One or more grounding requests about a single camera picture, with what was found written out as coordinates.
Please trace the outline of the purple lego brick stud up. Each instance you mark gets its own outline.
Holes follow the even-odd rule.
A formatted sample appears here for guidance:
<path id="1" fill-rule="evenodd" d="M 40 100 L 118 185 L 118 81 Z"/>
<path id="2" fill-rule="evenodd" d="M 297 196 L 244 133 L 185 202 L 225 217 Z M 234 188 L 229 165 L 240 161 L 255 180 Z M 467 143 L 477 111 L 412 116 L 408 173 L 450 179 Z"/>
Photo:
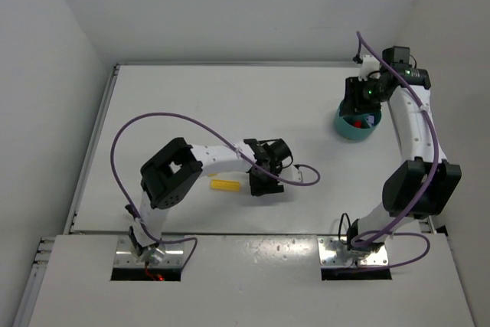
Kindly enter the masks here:
<path id="1" fill-rule="evenodd" d="M 369 115 L 365 119 L 367 125 L 369 128 L 375 127 L 377 125 L 376 123 L 376 116 L 375 115 Z"/>

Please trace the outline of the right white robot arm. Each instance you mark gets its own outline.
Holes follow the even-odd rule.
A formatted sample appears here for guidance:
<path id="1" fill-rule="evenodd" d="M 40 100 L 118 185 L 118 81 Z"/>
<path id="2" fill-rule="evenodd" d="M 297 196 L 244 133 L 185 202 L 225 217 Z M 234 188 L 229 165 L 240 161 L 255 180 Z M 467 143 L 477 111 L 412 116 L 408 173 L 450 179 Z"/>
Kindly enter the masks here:
<path id="1" fill-rule="evenodd" d="M 348 228 L 346 247 L 356 253 L 373 252 L 400 227 L 440 214 L 462 177 L 436 137 L 429 73 L 410 59 L 410 49 L 400 46 L 383 50 L 380 59 L 356 54 L 359 74 L 345 81 L 340 117 L 374 116 L 386 103 L 401 156 L 383 185 L 381 203 Z"/>

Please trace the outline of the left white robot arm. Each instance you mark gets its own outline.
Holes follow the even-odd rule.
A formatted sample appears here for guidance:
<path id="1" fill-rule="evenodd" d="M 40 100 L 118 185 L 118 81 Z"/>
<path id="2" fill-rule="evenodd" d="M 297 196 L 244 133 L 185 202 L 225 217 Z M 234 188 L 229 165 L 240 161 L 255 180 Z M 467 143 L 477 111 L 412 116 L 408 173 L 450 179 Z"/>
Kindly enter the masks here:
<path id="1" fill-rule="evenodd" d="M 245 139 L 231 146 L 196 146 L 175 138 L 140 169 L 142 200 L 129 229 L 138 258 L 157 247 L 170 208 L 181 203 L 194 183 L 211 174 L 248 174 L 253 196 L 284 192 L 278 177 L 292 153 L 283 139 Z"/>

